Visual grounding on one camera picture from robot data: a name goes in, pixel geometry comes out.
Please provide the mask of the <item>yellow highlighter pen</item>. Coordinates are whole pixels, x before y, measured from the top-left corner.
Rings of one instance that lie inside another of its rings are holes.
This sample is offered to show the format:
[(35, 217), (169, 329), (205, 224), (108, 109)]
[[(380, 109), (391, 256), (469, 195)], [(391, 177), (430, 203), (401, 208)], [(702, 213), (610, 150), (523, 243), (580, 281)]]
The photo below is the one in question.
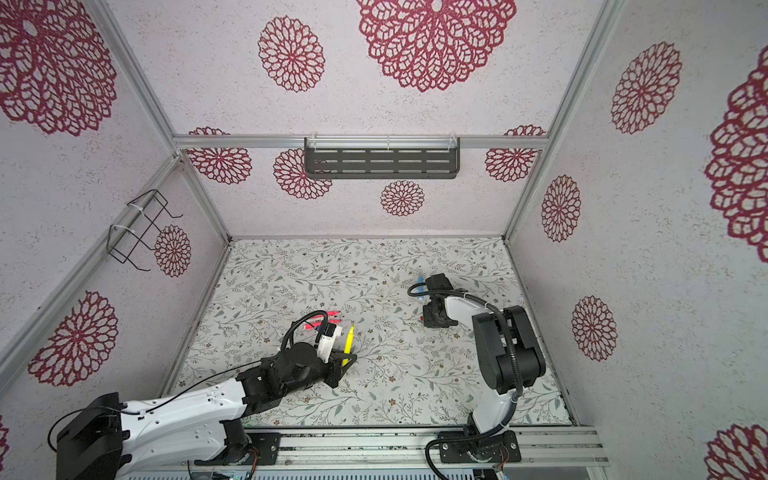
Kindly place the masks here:
[(351, 361), (353, 342), (354, 342), (354, 326), (351, 326), (345, 341), (345, 346), (344, 346), (345, 358), (343, 359), (342, 366), (347, 366)]

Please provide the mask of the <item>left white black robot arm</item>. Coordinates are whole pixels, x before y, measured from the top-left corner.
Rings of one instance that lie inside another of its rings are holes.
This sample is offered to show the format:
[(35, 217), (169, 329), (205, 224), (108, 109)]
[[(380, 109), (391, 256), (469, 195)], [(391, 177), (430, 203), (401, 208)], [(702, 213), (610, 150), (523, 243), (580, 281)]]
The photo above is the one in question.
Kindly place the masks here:
[(253, 450), (243, 418), (271, 410), (317, 382), (337, 387), (356, 360), (353, 353), (319, 354), (299, 342), (223, 382), (175, 396), (123, 402), (116, 392), (101, 395), (51, 427), (55, 476), (118, 479), (175, 462), (240, 462)]

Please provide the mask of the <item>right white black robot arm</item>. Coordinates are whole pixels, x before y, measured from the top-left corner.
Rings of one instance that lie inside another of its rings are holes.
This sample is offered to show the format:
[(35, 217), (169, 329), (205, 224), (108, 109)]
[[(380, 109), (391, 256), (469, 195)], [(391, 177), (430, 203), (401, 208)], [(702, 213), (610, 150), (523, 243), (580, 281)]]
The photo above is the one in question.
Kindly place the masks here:
[(443, 464), (495, 463), (501, 473), (522, 460), (516, 434), (509, 428), (525, 390), (546, 373), (542, 348), (526, 310), (499, 308), (453, 287), (444, 274), (410, 286), (410, 297), (426, 297), (422, 321), (427, 328), (463, 326), (473, 334), (478, 368), (487, 390), (460, 431), (443, 431), (425, 446), (428, 466), (438, 476), (432, 452)]

